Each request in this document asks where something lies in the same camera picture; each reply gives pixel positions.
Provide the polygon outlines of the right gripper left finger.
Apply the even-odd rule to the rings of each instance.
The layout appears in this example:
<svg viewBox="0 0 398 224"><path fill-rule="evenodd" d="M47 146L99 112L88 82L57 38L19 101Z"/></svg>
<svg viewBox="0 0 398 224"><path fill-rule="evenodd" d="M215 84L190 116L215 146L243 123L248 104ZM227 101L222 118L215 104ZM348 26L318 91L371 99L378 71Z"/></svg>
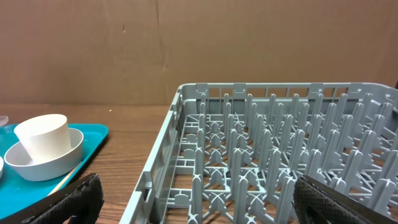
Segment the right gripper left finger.
<svg viewBox="0 0 398 224"><path fill-rule="evenodd" d="M92 173L1 219L1 223L95 223L103 204L99 175Z"/></svg>

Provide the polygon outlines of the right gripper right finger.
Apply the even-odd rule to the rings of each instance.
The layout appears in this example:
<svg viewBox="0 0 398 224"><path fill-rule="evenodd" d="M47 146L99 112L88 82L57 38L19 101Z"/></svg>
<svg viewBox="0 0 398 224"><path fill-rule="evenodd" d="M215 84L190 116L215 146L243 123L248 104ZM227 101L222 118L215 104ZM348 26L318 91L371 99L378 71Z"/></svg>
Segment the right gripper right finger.
<svg viewBox="0 0 398 224"><path fill-rule="evenodd" d="M397 223L307 175L297 179L292 205L300 224Z"/></svg>

